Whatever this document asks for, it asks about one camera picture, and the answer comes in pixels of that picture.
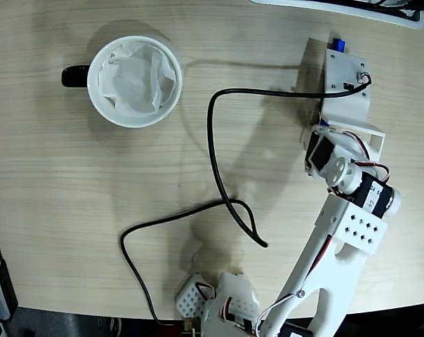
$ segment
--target mug handle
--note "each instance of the mug handle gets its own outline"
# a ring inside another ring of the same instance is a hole
[[[68,88],[86,88],[90,65],[74,65],[62,71],[61,82]]]

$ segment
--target robotic arm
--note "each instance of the robotic arm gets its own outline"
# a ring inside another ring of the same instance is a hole
[[[326,51],[327,93],[350,90],[368,76],[368,60]],[[329,195],[278,299],[260,313],[256,292],[243,275],[224,272],[218,288],[194,275],[176,306],[201,317],[205,337],[332,337],[343,321],[366,259],[373,255],[401,195],[387,183],[390,170],[379,162],[385,134],[366,123],[369,88],[346,98],[326,98],[320,125],[312,128],[305,171],[325,180]],[[359,134],[369,137],[362,140]],[[336,249],[343,243],[342,249]],[[319,290],[317,312],[307,329],[286,324],[292,309]]]

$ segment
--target wood grain surface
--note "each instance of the wood grain surface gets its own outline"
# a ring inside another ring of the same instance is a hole
[[[179,49],[183,94],[162,122],[104,120],[61,71],[107,42],[159,34]],[[0,1],[0,245],[21,306],[150,317],[121,256],[125,228],[218,198],[206,142],[209,98],[230,86],[318,91],[334,37],[368,58],[369,121],[402,209],[360,278],[351,312],[424,303],[424,29],[248,0]],[[326,199],[303,170],[316,102],[235,95],[216,106],[228,192],[252,207],[268,249],[222,207],[131,235],[128,248],[161,318],[192,272],[243,271],[261,306],[279,293]],[[313,315],[312,296],[295,312]]]

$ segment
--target black floor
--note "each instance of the black floor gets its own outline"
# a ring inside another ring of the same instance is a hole
[[[306,327],[310,319],[290,322]],[[187,336],[180,334],[181,322],[176,322],[177,327],[173,329],[163,329],[154,321],[144,319],[123,319],[121,323],[121,337]],[[7,328],[9,337],[116,337],[117,320],[112,332],[110,324],[111,319],[106,317],[18,308]],[[424,337],[424,305],[348,315],[336,334],[336,337],[347,336]]]

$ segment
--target red wire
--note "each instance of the red wire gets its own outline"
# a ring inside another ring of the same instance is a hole
[[[368,149],[366,148],[366,146],[365,146],[365,144],[364,144],[364,142],[362,141],[362,139],[356,134],[356,133],[353,133],[353,132],[351,132],[351,131],[345,131],[346,133],[349,133],[350,135],[353,135],[355,138],[356,138],[356,140],[357,140],[357,142],[359,143],[359,145],[360,145],[360,147],[363,149],[363,151],[365,152],[365,157],[368,159],[368,160],[370,160],[370,158],[369,158],[369,152],[368,152]]]
[[[229,306],[231,305],[232,297],[228,297],[223,307],[223,319],[226,320],[227,312],[229,311]]]
[[[310,267],[307,275],[309,275],[312,272],[312,270],[314,270],[314,268],[317,266],[318,262],[322,259],[324,253],[326,253],[326,250],[329,247],[329,244],[331,243],[331,240],[332,240],[332,235],[328,234],[326,241],[324,241],[324,243],[323,243],[323,247],[319,250],[319,253],[318,253],[317,257],[314,259],[312,266]]]

